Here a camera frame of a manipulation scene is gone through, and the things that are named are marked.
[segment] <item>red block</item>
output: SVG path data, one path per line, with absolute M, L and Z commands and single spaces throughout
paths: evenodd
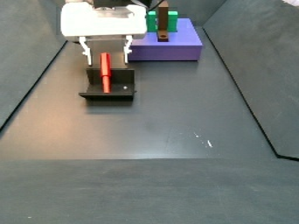
M 109 66 L 109 54 L 103 52 L 99 57 L 100 64 L 100 77 L 103 79 L 103 91 L 105 94 L 111 93 L 111 66 Z

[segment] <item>purple box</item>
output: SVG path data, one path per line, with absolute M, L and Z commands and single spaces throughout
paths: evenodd
M 156 33 L 135 39 L 128 60 L 199 60 L 202 40 L 188 18 L 179 18 L 178 32 L 169 32 L 169 42 L 157 42 Z

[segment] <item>green object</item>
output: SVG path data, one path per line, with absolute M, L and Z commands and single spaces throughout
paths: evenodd
M 145 17 L 145 25 L 148 32 L 156 32 L 156 13 L 149 11 Z
M 178 11 L 168 11 L 168 32 L 178 32 L 176 26 L 178 26 L 178 17 L 179 13 Z
M 179 13 L 178 11 L 168 11 L 168 32 L 178 32 L 176 25 L 178 25 L 178 17 Z M 157 25 L 156 25 L 156 12 L 149 11 L 145 17 L 145 25 L 147 25 L 147 31 L 148 32 L 156 32 L 157 31 Z

